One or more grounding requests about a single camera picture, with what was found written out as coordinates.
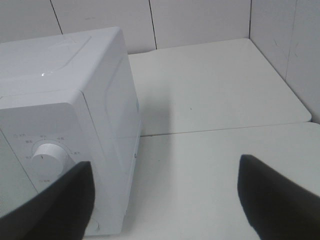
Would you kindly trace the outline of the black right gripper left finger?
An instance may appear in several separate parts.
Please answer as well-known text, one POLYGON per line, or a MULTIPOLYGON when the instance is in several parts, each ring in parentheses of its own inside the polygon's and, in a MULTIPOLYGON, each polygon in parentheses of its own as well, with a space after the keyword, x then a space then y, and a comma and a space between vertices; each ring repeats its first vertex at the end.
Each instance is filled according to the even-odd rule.
POLYGON ((96 198, 92 165, 82 161, 0 218, 2 240, 81 240, 96 198))

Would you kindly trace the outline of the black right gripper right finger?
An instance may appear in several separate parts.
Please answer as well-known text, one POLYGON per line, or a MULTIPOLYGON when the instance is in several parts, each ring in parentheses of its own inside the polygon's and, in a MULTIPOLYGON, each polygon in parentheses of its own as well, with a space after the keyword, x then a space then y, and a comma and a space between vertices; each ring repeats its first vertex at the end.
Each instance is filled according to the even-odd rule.
POLYGON ((240 157, 237 193, 247 221, 260 239, 320 238, 320 197, 253 155, 240 157))

